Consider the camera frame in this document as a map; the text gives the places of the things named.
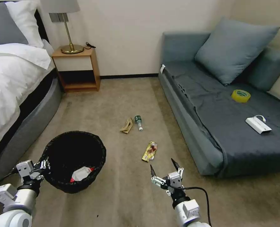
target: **sofa armrest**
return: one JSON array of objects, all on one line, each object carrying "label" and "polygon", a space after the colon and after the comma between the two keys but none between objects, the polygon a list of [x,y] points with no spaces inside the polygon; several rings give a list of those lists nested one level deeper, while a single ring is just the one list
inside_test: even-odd
[{"label": "sofa armrest", "polygon": [[280,51],[265,48],[244,73],[247,83],[259,90],[269,91],[280,76]]},{"label": "sofa armrest", "polygon": [[209,32],[164,32],[160,63],[192,61],[209,35]]}]

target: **white bedsheet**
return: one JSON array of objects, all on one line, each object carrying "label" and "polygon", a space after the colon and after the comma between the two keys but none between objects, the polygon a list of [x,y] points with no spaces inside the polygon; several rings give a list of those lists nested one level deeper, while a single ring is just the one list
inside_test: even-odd
[{"label": "white bedsheet", "polygon": [[20,104],[52,69],[45,49],[0,45],[0,141],[17,120]]}]

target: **yellow tape roll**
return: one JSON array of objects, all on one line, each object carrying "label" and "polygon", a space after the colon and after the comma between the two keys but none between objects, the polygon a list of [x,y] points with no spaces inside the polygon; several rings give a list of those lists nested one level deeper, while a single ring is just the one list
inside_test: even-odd
[{"label": "yellow tape roll", "polygon": [[241,102],[241,103],[248,102],[250,97],[251,97],[251,94],[249,92],[244,91],[244,90],[234,90],[232,95],[231,95],[231,98],[234,101]]}]

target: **gray pillow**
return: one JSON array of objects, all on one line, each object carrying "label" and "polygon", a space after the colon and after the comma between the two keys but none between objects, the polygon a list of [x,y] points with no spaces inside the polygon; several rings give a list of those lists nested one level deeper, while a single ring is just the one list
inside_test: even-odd
[{"label": "gray pillow", "polygon": [[0,45],[7,43],[28,44],[25,36],[12,19],[5,3],[0,3]]},{"label": "gray pillow", "polygon": [[267,46],[277,26],[250,25],[222,18],[195,60],[222,84],[230,84]]}]

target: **lamp shade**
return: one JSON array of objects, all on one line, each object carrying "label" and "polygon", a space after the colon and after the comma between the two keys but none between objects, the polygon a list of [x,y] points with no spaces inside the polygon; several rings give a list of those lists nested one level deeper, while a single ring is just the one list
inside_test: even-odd
[{"label": "lamp shade", "polygon": [[74,13],[80,11],[77,0],[41,0],[41,5],[47,13]]}]

